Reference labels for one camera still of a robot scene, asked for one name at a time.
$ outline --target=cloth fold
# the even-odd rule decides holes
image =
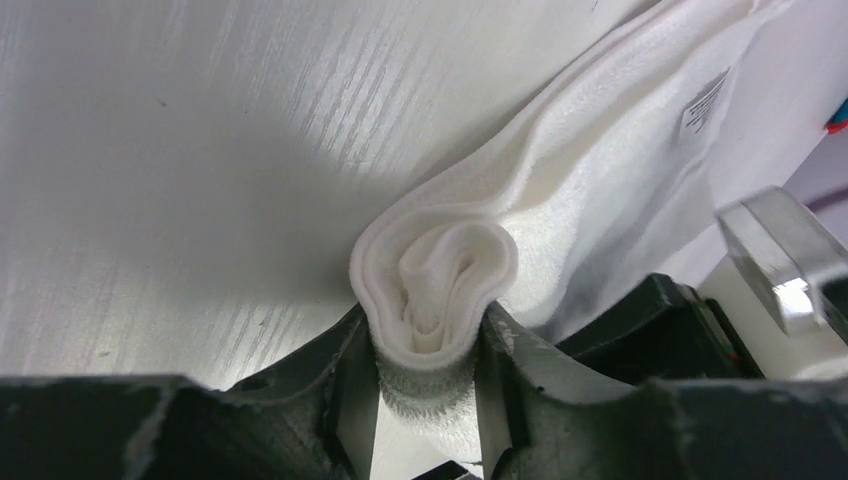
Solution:
[[[709,224],[703,159],[739,60],[791,3],[659,2],[363,232],[351,284],[403,424],[478,462],[472,350],[486,306],[540,327],[562,302],[549,331],[575,331]]]

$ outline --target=white surface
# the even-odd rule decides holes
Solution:
[[[718,300],[766,378],[831,379],[848,373],[848,347],[830,327],[787,337],[730,258],[719,263],[698,292]]]
[[[829,135],[786,182],[786,190],[807,204],[848,186],[848,132]],[[819,221],[843,245],[848,245],[848,202],[816,212]]]
[[[486,306],[540,327],[565,294],[565,320],[586,325],[709,225],[703,160],[739,60],[791,3],[661,1],[365,230],[351,285],[404,425],[479,463],[471,352]]]
[[[227,387],[270,364],[353,303],[370,221],[639,3],[0,0],[0,373]],[[821,138],[845,18],[800,1],[752,49],[720,201]],[[720,257],[696,252],[683,270]],[[380,428],[375,477],[440,461]]]

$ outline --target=white fabric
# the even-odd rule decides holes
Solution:
[[[585,324],[706,227],[702,163],[734,67],[790,3],[660,2],[365,230],[351,283],[402,422],[478,461],[471,350],[485,307],[499,299],[538,327],[564,299],[560,313]],[[703,128],[681,126],[718,83]]]

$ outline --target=silver metal piece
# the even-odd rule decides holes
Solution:
[[[816,217],[779,187],[717,217],[736,267],[783,332],[824,327],[821,287],[848,276],[848,251]]]

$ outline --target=rolled fabric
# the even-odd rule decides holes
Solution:
[[[351,285],[401,423],[479,462],[472,350],[486,306],[540,327],[564,299],[576,330],[706,227],[703,160],[738,63],[791,3],[659,2],[362,233]]]

